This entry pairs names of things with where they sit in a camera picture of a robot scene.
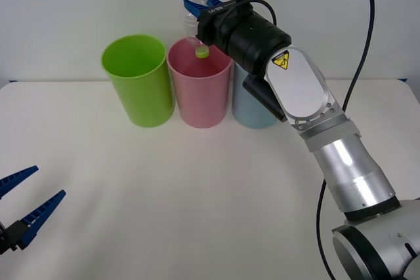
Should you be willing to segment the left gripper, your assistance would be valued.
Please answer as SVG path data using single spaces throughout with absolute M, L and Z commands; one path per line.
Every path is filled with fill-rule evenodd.
M 2 178 L 0 180 L 0 199 L 38 170 L 38 166 L 34 165 Z M 65 196 L 66 192 L 64 190 L 59 191 L 25 217 L 14 222 L 6 228 L 6 238 L 5 227 L 0 223 L 0 254 L 9 249 L 13 251 L 17 248 L 24 250 L 33 241 L 37 232 Z

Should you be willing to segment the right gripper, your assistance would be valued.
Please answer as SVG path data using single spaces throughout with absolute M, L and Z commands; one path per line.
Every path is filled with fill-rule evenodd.
M 198 39 L 207 45 L 216 46 L 223 52 L 227 51 L 233 31 L 253 12 L 251 5 L 242 5 L 223 19 L 230 7 L 236 4 L 236 0 L 227 2 L 205 0 L 204 4 L 183 0 L 183 4 L 184 8 L 198 20 Z

